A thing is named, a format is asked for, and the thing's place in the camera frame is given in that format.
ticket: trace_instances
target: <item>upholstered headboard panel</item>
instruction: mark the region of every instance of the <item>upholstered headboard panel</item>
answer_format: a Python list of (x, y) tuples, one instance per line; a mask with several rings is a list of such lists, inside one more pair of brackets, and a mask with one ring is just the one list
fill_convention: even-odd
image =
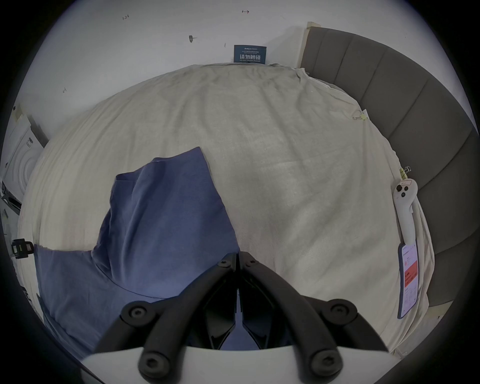
[(435, 252), (430, 305), (453, 300), (480, 239), (480, 141), (463, 108), (417, 63), (351, 33), (311, 27), (301, 66), (366, 108), (411, 167)]

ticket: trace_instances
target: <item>white appliance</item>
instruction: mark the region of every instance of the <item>white appliance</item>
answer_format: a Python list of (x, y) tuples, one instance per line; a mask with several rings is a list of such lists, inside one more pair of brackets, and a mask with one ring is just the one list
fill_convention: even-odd
[(2, 199), (17, 214), (20, 213), (28, 179), (46, 144), (39, 128), (32, 127), (25, 115), (17, 120), (15, 128), (4, 143), (5, 162), (1, 165)]

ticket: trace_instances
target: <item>blue cloth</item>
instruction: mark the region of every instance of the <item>blue cloth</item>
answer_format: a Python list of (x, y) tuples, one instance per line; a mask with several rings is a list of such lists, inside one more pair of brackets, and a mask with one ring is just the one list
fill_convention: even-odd
[(92, 251), (35, 246), (45, 324), (82, 359), (125, 304), (176, 296), (238, 251), (201, 149), (155, 158), (115, 178)]

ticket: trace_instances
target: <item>blue sign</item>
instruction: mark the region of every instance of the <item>blue sign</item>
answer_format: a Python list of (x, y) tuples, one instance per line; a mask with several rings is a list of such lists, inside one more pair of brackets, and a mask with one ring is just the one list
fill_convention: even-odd
[(233, 49), (234, 63), (265, 64), (267, 47), (258, 45), (235, 45)]

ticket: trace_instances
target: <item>white bedsheet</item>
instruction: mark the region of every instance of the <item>white bedsheet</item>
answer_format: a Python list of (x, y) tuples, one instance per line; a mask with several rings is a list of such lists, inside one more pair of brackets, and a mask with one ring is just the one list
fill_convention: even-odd
[[(250, 252), (302, 295), (343, 298), (393, 350), (428, 307), (433, 250), (418, 201), (419, 300), (397, 319), (399, 161), (358, 103), (301, 69), (191, 66), (150, 79), (70, 121), (29, 181), (18, 233), (90, 250), (115, 175), (200, 146)], [(37, 310), (32, 257), (22, 279)]]

